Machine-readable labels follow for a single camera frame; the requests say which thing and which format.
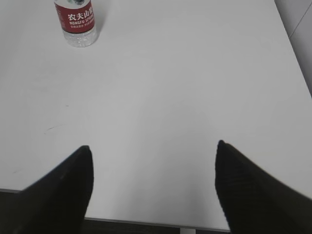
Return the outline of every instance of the water bottle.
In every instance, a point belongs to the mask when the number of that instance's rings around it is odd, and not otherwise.
[[[91,0],[54,0],[58,18],[67,42],[86,47],[97,39]]]

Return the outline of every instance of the red label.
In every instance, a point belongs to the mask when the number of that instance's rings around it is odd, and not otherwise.
[[[68,9],[55,4],[59,21],[68,33],[85,33],[94,27],[94,14],[91,1],[79,9]]]

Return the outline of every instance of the white table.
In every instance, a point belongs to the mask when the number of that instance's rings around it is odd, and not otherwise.
[[[93,5],[103,27],[79,49],[52,0],[1,3],[0,188],[24,189],[87,144],[87,217],[227,229],[223,139],[312,197],[312,102],[273,0]]]

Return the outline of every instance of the plastic bottle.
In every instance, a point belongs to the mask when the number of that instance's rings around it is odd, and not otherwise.
[[[64,36],[75,47],[86,47],[97,39],[91,0],[54,0]]]

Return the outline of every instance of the bottle label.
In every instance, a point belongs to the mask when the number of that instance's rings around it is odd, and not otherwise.
[[[68,33],[85,33],[94,25],[91,0],[54,0],[59,21]]]

